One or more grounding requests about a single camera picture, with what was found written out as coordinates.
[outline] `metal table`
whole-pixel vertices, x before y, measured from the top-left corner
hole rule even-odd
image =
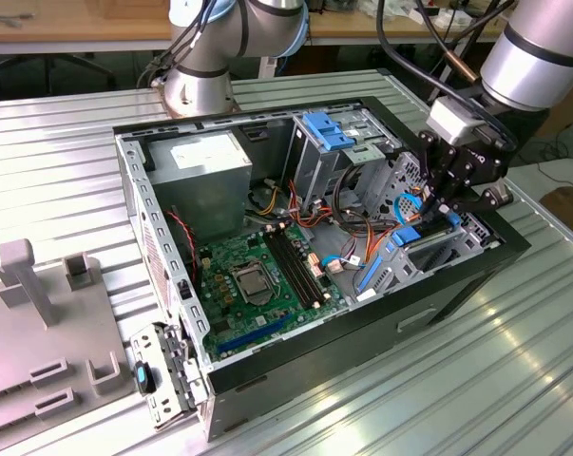
[[[244,109],[375,95],[414,130],[425,118],[374,71],[234,90]],[[110,126],[165,118],[150,90],[0,103],[0,241],[100,259],[124,341],[161,315]],[[573,236],[520,193],[502,214],[533,247],[454,317],[212,444],[195,416],[156,434],[132,394],[2,454],[573,454]]]

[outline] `side panel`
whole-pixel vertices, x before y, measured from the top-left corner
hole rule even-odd
[[[205,423],[208,438],[217,438],[223,432],[290,402],[423,331],[449,303],[466,301],[469,297],[467,285],[485,276],[480,273],[451,285],[219,394],[214,409],[206,415],[209,418]],[[382,305],[391,305],[388,299],[383,301]]]

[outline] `wooden desk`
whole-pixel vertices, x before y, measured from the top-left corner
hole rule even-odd
[[[104,19],[95,0],[0,0],[0,13],[33,12],[22,28],[0,24],[0,54],[149,50],[167,48],[170,25],[161,19]],[[374,19],[362,12],[312,13],[307,45],[377,44]],[[482,40],[495,41],[503,26],[489,24]],[[432,41],[425,28],[406,17],[386,21],[395,44]]]
[[[480,41],[496,41],[504,30],[505,22],[495,19],[487,24]],[[312,44],[364,45],[378,43],[375,19],[360,11],[310,14]],[[383,29],[394,44],[433,43],[425,25],[417,24],[408,17],[396,16],[384,22]]]
[[[95,0],[0,0],[0,14],[33,12],[22,28],[0,24],[0,54],[163,49],[165,19],[104,19]]]

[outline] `orange wire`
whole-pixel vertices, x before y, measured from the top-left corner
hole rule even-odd
[[[189,240],[189,247],[191,247],[191,259],[193,262],[193,274],[192,274],[192,281],[195,283],[195,277],[198,274],[198,266],[195,262],[195,243],[193,242],[193,238],[191,237],[191,229],[175,214],[173,214],[170,211],[166,211],[166,214],[168,216],[170,216],[172,219],[174,219],[182,228],[182,230],[184,231],[184,233],[187,236],[187,239]]]

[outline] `black cable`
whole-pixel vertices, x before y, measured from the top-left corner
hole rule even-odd
[[[567,124],[566,126],[564,126],[563,128],[561,128],[561,130],[556,134],[556,137],[554,138],[553,143],[552,142],[545,142],[544,143],[544,148],[539,152],[539,156],[542,159],[542,161],[538,161],[535,164],[537,164],[537,170],[541,174],[543,174],[544,176],[549,178],[551,181],[554,181],[557,183],[566,183],[566,184],[573,187],[572,181],[555,179],[552,176],[550,176],[549,174],[547,174],[542,169],[542,163],[543,162],[553,162],[555,160],[562,160],[562,159],[571,158],[569,148],[567,147],[567,145],[564,142],[562,142],[560,140],[560,137],[566,130],[568,130],[572,126],[573,126],[573,122],[571,122],[571,123]],[[560,146],[564,147],[564,149],[565,149],[564,153],[561,152]],[[523,162],[524,164],[533,164],[532,161],[527,161],[522,155],[519,155],[519,158],[521,159],[521,162]]]
[[[459,44],[459,42],[461,40],[463,40],[464,38],[466,38],[468,35],[470,35],[476,29],[481,29],[481,33],[482,33],[482,29],[485,28],[485,25],[488,22],[495,19],[502,12],[504,12],[505,10],[510,8],[512,5],[514,5],[515,1],[516,0],[506,0],[502,5],[500,5],[497,9],[495,9],[491,13],[489,13],[487,15],[483,15],[482,17],[480,17],[477,21],[475,21],[469,27],[465,28],[463,31],[458,33],[457,36],[455,36],[452,39],[452,41],[449,42],[449,44],[448,44],[449,49],[454,50],[455,48],[457,48],[457,45]]]
[[[558,179],[554,179],[552,176],[550,176],[549,174],[547,174],[543,169],[542,169],[542,164],[541,163],[537,163],[537,170],[542,173],[544,176],[546,176],[547,178],[549,178],[551,181],[555,181],[557,183],[568,183],[569,185],[571,185],[573,187],[573,182],[571,180],[558,180]]]
[[[208,12],[208,14],[205,15],[205,19],[206,19],[206,23],[207,23],[207,19],[210,16],[210,12],[212,12],[210,8],[210,6],[212,5],[212,8],[214,7],[214,5],[216,4],[216,0],[214,0],[214,2],[209,1],[209,0],[203,0],[201,3],[201,8],[200,11],[198,12],[198,14],[196,15],[196,17],[193,19],[193,21],[191,22],[191,24],[189,24],[185,30],[182,31],[182,33],[179,35],[179,37],[168,47],[168,49],[166,49],[164,52],[162,52],[162,54],[160,54],[157,57],[154,57],[147,65],[146,68],[144,69],[143,73],[141,73],[141,76],[139,77],[137,83],[136,83],[136,88],[140,88],[141,86],[141,82],[144,78],[144,75],[153,71],[151,74],[151,77],[149,77],[149,81],[152,79],[152,77],[160,70],[160,69],[169,69],[173,63],[174,63],[174,59],[176,58],[176,56],[178,54],[180,54],[183,50],[185,50],[187,47],[189,47],[191,45],[191,43],[193,42],[193,39],[195,38],[195,36],[197,35],[198,32],[200,32],[201,27],[205,27],[205,25],[203,26],[201,24],[202,19],[204,18],[204,14],[206,12]],[[193,29],[196,28],[195,33],[193,34],[193,36],[187,40],[185,43],[181,43],[182,40],[184,40],[185,36]],[[177,48],[177,50],[175,52],[172,52],[172,50],[176,47],[179,46]],[[191,48],[185,53],[185,55],[183,55],[179,62],[182,61],[182,59],[184,59],[189,52],[191,52]]]
[[[417,78],[426,81],[427,83],[435,86],[436,88],[443,91],[445,94],[449,95],[451,99],[456,101],[461,106],[465,107],[471,113],[475,114],[477,117],[485,121],[494,131],[498,132],[504,142],[495,144],[497,148],[505,150],[505,151],[512,151],[515,150],[518,146],[518,141],[516,137],[512,134],[512,132],[506,128],[498,119],[490,115],[486,112],[481,106],[463,97],[461,94],[457,93],[452,87],[444,84],[442,81],[434,78],[429,73],[427,73],[424,69],[412,64],[407,59],[402,57],[395,49],[390,45],[387,37],[385,36],[385,32],[383,31],[383,11],[385,10],[385,0],[380,0],[378,9],[377,9],[377,17],[376,17],[376,29],[377,35],[379,38],[379,43],[381,47],[385,51],[388,56],[390,56],[397,64],[399,64],[404,69],[407,69],[410,73],[415,75]]]
[[[431,36],[434,37],[436,44],[443,50],[443,52],[445,52],[445,53],[449,52],[450,49],[447,47],[445,40],[443,40],[442,36],[440,36],[440,34],[438,33],[438,30],[436,30],[436,27],[434,26],[430,17],[428,16],[428,12],[426,11],[426,8],[423,5],[423,1],[422,0],[415,0],[415,2],[417,3],[417,10],[419,11],[419,14],[421,14],[421,17],[423,18],[423,22],[426,23],[426,27],[430,31]]]
[[[450,29],[453,27],[453,22],[455,22],[455,14],[457,13],[458,10],[459,10],[459,1],[457,1],[457,3],[455,4],[455,8],[453,9],[453,14],[450,17],[449,26],[447,27],[447,31],[445,32],[445,37],[444,37],[445,42],[449,38]],[[445,54],[442,53],[440,54],[440,58],[438,59],[438,62],[436,62],[436,65],[434,65],[434,67],[431,69],[430,74],[433,75],[444,61],[445,61]]]
[[[174,66],[180,65],[182,63],[182,61],[191,53],[193,48],[190,45],[194,43],[194,40],[196,39],[197,35],[201,35],[205,31],[206,26],[208,25],[208,20],[210,19],[210,14],[212,14],[212,10],[214,9],[214,6],[216,4],[217,4],[217,0],[210,0],[210,4],[206,8],[207,12],[203,15],[203,20],[202,20],[201,24],[198,26],[198,29],[196,30],[193,37],[189,41],[189,44],[187,44],[189,46],[189,49],[187,49],[185,51],[185,53],[181,56],[181,58],[179,58],[179,60],[176,63],[174,63]]]
[[[468,42],[466,43],[466,47],[464,48],[464,50],[462,51],[462,53],[460,55],[460,59],[462,59],[462,60],[465,59],[469,53],[469,50],[472,48],[472,46],[474,46],[476,41],[478,41],[478,38],[480,37],[480,35],[483,33],[483,30],[485,29],[485,26],[487,25],[487,23],[490,22],[491,19],[494,19],[499,14],[501,14],[502,12],[507,10],[509,7],[511,7],[516,0],[507,0],[500,7],[496,7],[497,9],[490,9],[491,5],[493,3],[495,3],[495,2],[499,3],[499,1],[500,0],[492,0],[492,3],[489,4],[489,6],[487,7],[487,10],[485,11],[485,14],[483,14],[481,17],[479,17],[469,27],[465,28],[463,31],[458,33],[450,42],[447,43],[447,48],[449,50],[455,50],[455,48],[457,48],[457,45],[459,44],[459,42],[461,40],[466,38],[470,33],[474,32],[474,35],[472,35],[469,38]],[[445,61],[445,56],[443,55],[440,58],[440,60],[438,61],[438,63],[434,66],[431,73],[433,74],[436,71],[436,69],[443,64],[444,61]]]
[[[491,14],[492,12],[495,11],[495,9],[497,7],[499,7],[499,2],[501,0],[491,0],[491,2],[488,4],[487,9],[485,10],[485,14],[483,14],[483,17],[488,16],[489,14]],[[480,35],[483,34],[483,30],[485,29],[485,26],[487,24],[482,25],[481,27],[478,27],[474,30],[474,32],[472,33],[472,35],[469,37],[468,42],[466,43],[466,46],[463,48],[463,50],[461,51],[461,54],[459,54],[459,58],[461,60],[465,60],[466,57],[468,56],[469,51],[472,49],[472,47],[476,44],[476,42],[478,41],[478,38],[480,38]]]

